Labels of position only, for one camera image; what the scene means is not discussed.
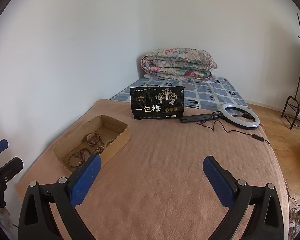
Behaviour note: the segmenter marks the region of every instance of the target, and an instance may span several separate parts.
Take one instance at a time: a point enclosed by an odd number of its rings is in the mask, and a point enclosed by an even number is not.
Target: floral comforter
[[[199,49],[158,49],[145,55],[141,68],[145,78],[205,82],[213,78],[217,68],[212,56]]]

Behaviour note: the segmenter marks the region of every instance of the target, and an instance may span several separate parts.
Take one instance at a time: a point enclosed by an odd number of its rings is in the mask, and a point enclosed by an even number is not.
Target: cardboard box
[[[95,146],[90,146],[86,140],[87,135],[94,132],[99,133],[101,141]],[[130,140],[130,133],[126,123],[106,115],[101,115],[83,124],[60,142],[53,151],[58,160],[68,170],[74,171],[76,168],[69,166],[69,158],[71,155],[83,148],[88,148],[91,153],[93,153],[98,146],[102,146],[112,139],[114,139],[114,141],[100,154],[102,166]],[[88,152],[86,152],[85,156],[87,160],[89,157]]]

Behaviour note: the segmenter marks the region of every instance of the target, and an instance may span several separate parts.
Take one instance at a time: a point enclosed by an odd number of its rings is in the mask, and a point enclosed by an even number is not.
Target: wooden floor
[[[249,105],[260,118],[265,133],[288,184],[290,196],[300,204],[300,128],[290,125],[281,113],[261,106]]]

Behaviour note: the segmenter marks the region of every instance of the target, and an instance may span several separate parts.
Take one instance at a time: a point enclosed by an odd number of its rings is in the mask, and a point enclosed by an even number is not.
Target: blue patterned bed sheet
[[[130,102],[130,88],[146,86],[184,86],[185,107],[190,108],[219,111],[220,106],[226,103],[247,106],[237,90],[222,77],[214,77],[210,82],[204,83],[141,78],[111,99]]]

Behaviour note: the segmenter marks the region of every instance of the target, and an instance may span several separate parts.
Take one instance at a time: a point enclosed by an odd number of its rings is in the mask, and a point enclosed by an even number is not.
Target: power cord
[[[214,132],[214,126],[215,126],[216,122],[219,122],[219,123],[221,123],[223,130],[225,130],[225,132],[227,132],[227,133],[230,133],[230,132],[238,132],[238,133],[250,135],[252,138],[255,138],[255,139],[257,139],[257,140],[259,140],[259,141],[261,141],[261,142],[266,141],[266,142],[271,146],[271,144],[270,144],[269,141],[265,140],[262,136],[259,136],[259,135],[257,135],[257,134],[254,134],[254,133],[253,133],[253,134],[250,134],[250,133],[245,133],[245,132],[241,132],[241,131],[237,131],[237,130],[230,130],[230,131],[227,131],[226,128],[223,126],[223,123],[222,123],[221,121],[219,121],[219,120],[215,120],[215,121],[213,122],[213,126],[212,126],[212,127],[203,125],[205,122],[206,122],[206,121],[198,121],[197,124],[198,124],[198,125],[201,125],[201,126],[203,126],[203,127],[209,128],[209,129],[211,129],[211,130]]]

